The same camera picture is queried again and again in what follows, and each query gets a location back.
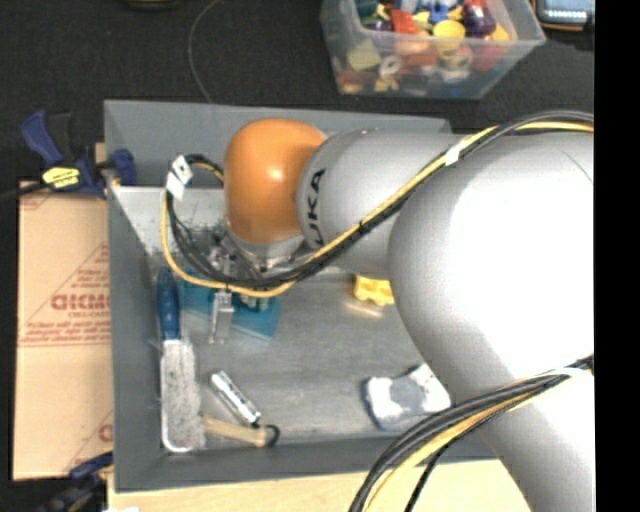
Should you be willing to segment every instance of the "wooden handle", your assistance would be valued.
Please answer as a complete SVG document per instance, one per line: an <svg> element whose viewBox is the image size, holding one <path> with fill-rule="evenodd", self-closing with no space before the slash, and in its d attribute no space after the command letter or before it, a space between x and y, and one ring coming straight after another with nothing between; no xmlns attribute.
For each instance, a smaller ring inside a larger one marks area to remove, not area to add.
<svg viewBox="0 0 640 512"><path fill-rule="evenodd" d="M267 431L262 427L244 427L235 423L221 421L211 416L203 416L202 423L208 434L244 441L258 448L266 446L269 441Z"/></svg>

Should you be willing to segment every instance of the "white sticker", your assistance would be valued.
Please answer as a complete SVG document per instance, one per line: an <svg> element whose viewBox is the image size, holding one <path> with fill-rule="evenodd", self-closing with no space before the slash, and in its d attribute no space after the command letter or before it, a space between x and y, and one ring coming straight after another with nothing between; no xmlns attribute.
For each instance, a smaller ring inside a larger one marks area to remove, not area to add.
<svg viewBox="0 0 640 512"><path fill-rule="evenodd" d="M193 172L191 172L191 166L183 155L176 158L171 164L171 171L180 179L183 185L188 185L193 178Z"/></svg>
<svg viewBox="0 0 640 512"><path fill-rule="evenodd" d="M444 165L455 164L460 158L460 151L462 150L462 141L457 144L451 146L449 150L444 155Z"/></svg>
<svg viewBox="0 0 640 512"><path fill-rule="evenodd" d="M182 201L182 196L184 195L184 183L182 183L172 172L167 175L167 191L171 192L173 197L178 201Z"/></svg>

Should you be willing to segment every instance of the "yellow label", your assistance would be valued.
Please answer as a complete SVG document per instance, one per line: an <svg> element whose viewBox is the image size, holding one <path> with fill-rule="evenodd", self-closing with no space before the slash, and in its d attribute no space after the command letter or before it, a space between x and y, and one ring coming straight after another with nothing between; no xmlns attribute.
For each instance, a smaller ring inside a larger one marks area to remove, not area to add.
<svg viewBox="0 0 640 512"><path fill-rule="evenodd" d="M42 180L53 188L65 188L80 183L80 171L75 167L52 167L42 175Z"/></svg>

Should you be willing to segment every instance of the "cardboard sheet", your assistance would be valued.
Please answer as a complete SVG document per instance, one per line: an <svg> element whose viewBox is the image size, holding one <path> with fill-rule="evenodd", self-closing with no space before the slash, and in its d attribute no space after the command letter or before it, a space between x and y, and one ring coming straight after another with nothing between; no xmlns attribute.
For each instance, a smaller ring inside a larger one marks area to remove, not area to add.
<svg viewBox="0 0 640 512"><path fill-rule="evenodd" d="M107 233L100 199L20 201L15 480L62 476L112 449Z"/></svg>

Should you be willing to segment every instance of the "yellow cable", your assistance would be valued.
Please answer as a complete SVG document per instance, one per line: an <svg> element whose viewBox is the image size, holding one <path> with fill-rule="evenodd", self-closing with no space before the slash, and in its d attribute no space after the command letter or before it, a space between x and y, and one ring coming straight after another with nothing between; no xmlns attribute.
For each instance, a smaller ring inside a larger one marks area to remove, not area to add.
<svg viewBox="0 0 640 512"><path fill-rule="evenodd" d="M409 471L418 466L427 457L433 455L440 448L449 444L456 436L474 427L480 421L488 418L492 414L505 409L512 404L517 404L518 402L526 400L534 393L535 391L527 391L516 397L505 400L504 402L488 407L487 409L475 413L440 432L387 474L386 478L376 489L371 499L364 507L364 511L369 512L377 508L384 501L385 496L390 492L390 490L394 488Z"/></svg>
<svg viewBox="0 0 640 512"><path fill-rule="evenodd" d="M211 164L208 164L207 162L200 162L200 161L194 162L191 165L195 165L196 167L200 166L200 167L204 167L205 169L209 169L211 172L213 172L216 178L224 182L224 175L220 172L220 170L217 167Z"/></svg>
<svg viewBox="0 0 640 512"><path fill-rule="evenodd" d="M496 128L497 126L491 126L478 133L467 135L457 144L458 150L461 151L469 147L478 139L481 139L482 137L489 134ZM572 123L572 122L558 122L558 121L538 121L538 122L528 123L516 128L516 130L527 130L527 129L534 129L534 130L558 129L558 130L569 130L569 131L586 131L591 133L593 133L593 130L594 130L593 125L589 125L586 123ZM329 243L327 243L326 245L318 249L316 252L314 252L311 256L309 256L305 260L304 264L313 262L314 260L323 256L324 254L329 252L331 249L333 249L334 247L336 247L337 245L345 241L347 238L353 236L360 229L360 225L362 223L369 222L380 212L392 206L394 203L396 203L399 200L400 197L402 197L404 194L406 194L407 192L417 187L423 180L425 180L427 177L429 177L431 174L433 174L435 171L437 171L443 165L445 165L445 162L446 162L446 156L444 155L429 162L425 167L423 167L420 170L420 172L418 172L418 174L416 174L413 178L411 178L407 183L402 185L394 194L389 196L383 203L381 203L376 208L374 208L371 212L369 212L369 214L363 217L358 224L353 225L351 228L347 229L344 233L342 233L341 235L338 235ZM212 170L220 180L223 180L222 174L215 167L207 164L206 162L198 162L197 165L201 165L205 168ZM238 293L242 293L245 295L250 295L252 297L258 297L258 298L275 297L285 292L286 290L288 290L294 285L295 281L290 281L276 288L272 288L270 290L256 290L253 288L227 285L226 283L219 282L219 281L210 281L206 279L200 279L187 274L179 267L179 265L176 263L176 261L173 259L171 255L168 238L167 238L167 214L168 212L167 212L167 204L166 204L166 197L165 197L162 202L162 211L161 211L161 218L160 218L162 250L169 266L174 270L174 272L176 272L176 274L178 274L185 281L191 284L204 286L207 288L228 289L231 291L236 291Z"/></svg>

